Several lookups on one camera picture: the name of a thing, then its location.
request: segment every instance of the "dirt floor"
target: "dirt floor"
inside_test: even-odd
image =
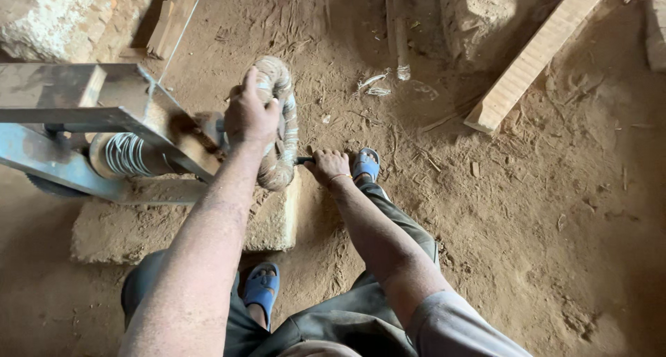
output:
[[[537,356],[663,355],[666,75],[646,65],[643,4],[606,0],[485,135],[462,121],[499,72],[456,71],[439,0],[410,1],[421,23],[410,30],[412,80],[390,75],[378,85],[389,96],[354,96],[359,78],[394,67],[384,0],[201,0],[162,83],[189,112],[223,111],[257,57],[283,57],[296,79],[300,154],[377,149],[379,182],[440,242],[442,272],[490,324]],[[344,292],[364,268],[333,201],[300,170],[296,247],[241,264],[280,266],[275,325]],[[113,355],[129,267],[71,263],[81,201],[0,172],[2,349]]]

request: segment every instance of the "forearm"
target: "forearm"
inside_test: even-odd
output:
[[[407,327],[423,299],[442,290],[453,290],[423,249],[351,179],[334,180],[331,191],[354,247],[384,289],[403,326]]]
[[[171,243],[121,354],[222,354],[262,150],[241,144],[224,161]]]

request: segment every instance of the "blue slide sandal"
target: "blue slide sandal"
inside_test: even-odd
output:
[[[275,276],[259,276],[261,270],[265,270],[266,272],[273,271],[275,272]],[[245,303],[245,306],[249,304],[258,304],[264,309],[268,331],[271,331],[271,312],[273,310],[273,305],[275,304],[275,298],[278,296],[279,289],[280,271],[278,270],[278,265],[272,262],[263,262],[256,265],[245,282],[243,303]]]
[[[370,148],[362,148],[358,152],[356,158],[354,159],[354,165],[352,167],[352,176],[354,180],[364,172],[370,174],[372,182],[377,181],[377,176],[379,175],[379,154],[376,151]]]

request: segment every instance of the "person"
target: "person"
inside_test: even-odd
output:
[[[455,293],[437,243],[376,184],[380,158],[317,150],[306,163],[342,215],[366,271],[346,293],[289,317],[273,333],[279,269],[237,272],[264,148],[279,102],[256,95],[256,69],[232,91],[225,115],[230,152],[168,250],[126,278],[121,356],[528,356]]]

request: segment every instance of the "gear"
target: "gear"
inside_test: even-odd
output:
[[[46,194],[50,194],[56,197],[86,197],[90,196],[88,193],[84,193],[79,190],[72,189],[68,186],[46,180],[45,178],[40,178],[39,176],[33,174],[25,174],[28,177],[28,180],[33,183],[33,185]]]

